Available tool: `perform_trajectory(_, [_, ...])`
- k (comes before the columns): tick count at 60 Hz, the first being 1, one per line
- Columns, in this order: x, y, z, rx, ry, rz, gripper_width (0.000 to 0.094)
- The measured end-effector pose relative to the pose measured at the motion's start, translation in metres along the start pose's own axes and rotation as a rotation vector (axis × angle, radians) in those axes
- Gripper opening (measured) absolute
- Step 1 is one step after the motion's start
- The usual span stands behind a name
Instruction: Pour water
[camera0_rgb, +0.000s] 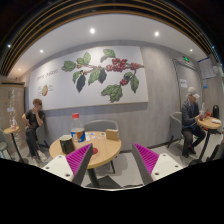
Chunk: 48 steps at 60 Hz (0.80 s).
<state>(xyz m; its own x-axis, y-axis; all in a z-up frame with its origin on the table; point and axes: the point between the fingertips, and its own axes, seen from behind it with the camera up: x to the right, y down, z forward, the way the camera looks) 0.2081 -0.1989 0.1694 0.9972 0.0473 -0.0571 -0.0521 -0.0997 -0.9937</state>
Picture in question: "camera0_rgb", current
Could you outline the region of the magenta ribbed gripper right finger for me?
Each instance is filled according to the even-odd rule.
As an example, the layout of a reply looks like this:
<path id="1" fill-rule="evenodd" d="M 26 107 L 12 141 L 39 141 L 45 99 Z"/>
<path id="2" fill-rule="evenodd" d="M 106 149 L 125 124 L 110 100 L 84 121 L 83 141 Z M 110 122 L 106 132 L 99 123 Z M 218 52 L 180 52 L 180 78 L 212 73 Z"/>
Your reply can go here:
<path id="1" fill-rule="evenodd" d="M 167 153 L 157 154 L 137 143 L 132 145 L 132 154 L 136 160 L 144 185 L 182 169 L 182 166 Z"/>

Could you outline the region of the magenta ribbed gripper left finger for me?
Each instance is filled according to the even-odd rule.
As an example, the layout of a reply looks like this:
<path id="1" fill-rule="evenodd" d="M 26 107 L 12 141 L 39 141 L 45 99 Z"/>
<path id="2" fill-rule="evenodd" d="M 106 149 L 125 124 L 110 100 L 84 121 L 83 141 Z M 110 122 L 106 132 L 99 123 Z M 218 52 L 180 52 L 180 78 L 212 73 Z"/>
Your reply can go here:
<path id="1" fill-rule="evenodd" d="M 92 155 L 93 145 L 87 144 L 66 156 L 56 156 L 43 167 L 43 170 L 81 185 Z"/>

